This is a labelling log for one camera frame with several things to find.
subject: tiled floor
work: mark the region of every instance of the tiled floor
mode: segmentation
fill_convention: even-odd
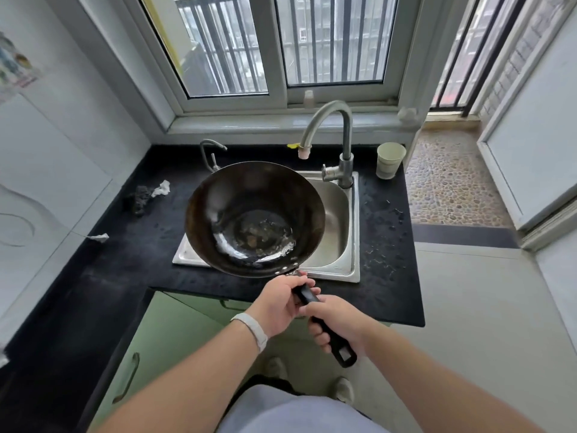
[[[416,243],[426,326],[393,324],[417,347],[516,407],[545,431],[577,425],[577,356],[532,258],[520,249]],[[367,359],[343,370],[312,342],[278,336],[257,360],[280,356],[300,392],[326,395],[339,375],[355,408],[391,433],[421,429]]]
[[[414,223],[512,227],[477,136],[458,130],[421,132],[406,172]]]

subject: green cabinet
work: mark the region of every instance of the green cabinet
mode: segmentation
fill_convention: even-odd
[[[166,293],[155,292],[88,430],[96,429],[112,411],[223,327]]]
[[[187,306],[208,316],[211,319],[227,325],[234,315],[242,313],[252,304],[251,302],[235,301],[232,299],[212,299],[184,293],[167,293],[169,296],[183,302]],[[301,341],[313,341],[305,318],[297,318],[279,337],[287,337]]]

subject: wok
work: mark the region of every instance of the wok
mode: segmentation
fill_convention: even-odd
[[[213,169],[192,194],[185,219],[188,241],[206,263],[230,275],[264,278],[293,272],[313,254],[324,233],[325,210],[303,176],[263,161]],[[303,305],[318,301],[307,285],[293,293]],[[354,364],[349,343],[321,319],[313,320],[331,336],[339,364]]]

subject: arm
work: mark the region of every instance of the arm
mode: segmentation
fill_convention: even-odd
[[[435,362],[392,328],[337,296],[301,307],[367,355],[391,384],[425,433],[447,431],[526,432],[543,430],[515,409]],[[329,335],[309,321],[315,342],[329,353]]]
[[[270,338],[297,315],[292,288],[314,280],[277,276],[246,311]],[[314,287],[318,294],[320,289]],[[99,433],[214,431],[225,408],[258,355],[249,328],[234,320],[212,340],[165,372],[120,407]]]

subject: plastic cup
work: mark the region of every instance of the plastic cup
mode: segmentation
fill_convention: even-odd
[[[377,176],[393,179],[406,154],[407,149],[399,143],[384,143],[377,147]]]

